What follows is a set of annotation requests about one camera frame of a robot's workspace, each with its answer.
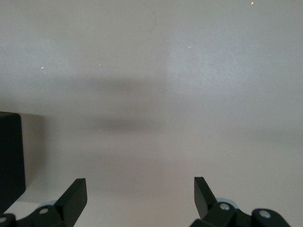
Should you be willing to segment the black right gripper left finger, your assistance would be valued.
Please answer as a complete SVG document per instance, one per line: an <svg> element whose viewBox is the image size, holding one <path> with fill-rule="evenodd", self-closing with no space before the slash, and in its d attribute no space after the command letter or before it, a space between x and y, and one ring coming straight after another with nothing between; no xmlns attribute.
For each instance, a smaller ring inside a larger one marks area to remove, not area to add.
<svg viewBox="0 0 303 227"><path fill-rule="evenodd" d="M78 178L54 204L41 206L22 219L1 214L0 227L74 227L87 200L86 179Z"/></svg>

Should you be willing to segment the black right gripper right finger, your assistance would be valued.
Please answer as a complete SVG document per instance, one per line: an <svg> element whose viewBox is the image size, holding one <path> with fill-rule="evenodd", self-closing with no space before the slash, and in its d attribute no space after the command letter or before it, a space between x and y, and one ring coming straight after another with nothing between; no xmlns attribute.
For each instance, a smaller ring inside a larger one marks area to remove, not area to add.
<svg viewBox="0 0 303 227"><path fill-rule="evenodd" d="M218 201L203 177L194 178L194 201L199 218L189 227L291 227L276 211L259 208L249 215Z"/></svg>

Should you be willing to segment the black rectangular plastic box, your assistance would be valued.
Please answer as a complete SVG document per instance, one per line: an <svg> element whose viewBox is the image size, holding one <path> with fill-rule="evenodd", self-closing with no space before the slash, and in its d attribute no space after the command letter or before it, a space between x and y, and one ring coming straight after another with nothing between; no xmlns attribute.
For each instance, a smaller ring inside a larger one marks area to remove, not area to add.
<svg viewBox="0 0 303 227"><path fill-rule="evenodd" d="M0 213L25 191L25 166L21 117L0 112Z"/></svg>

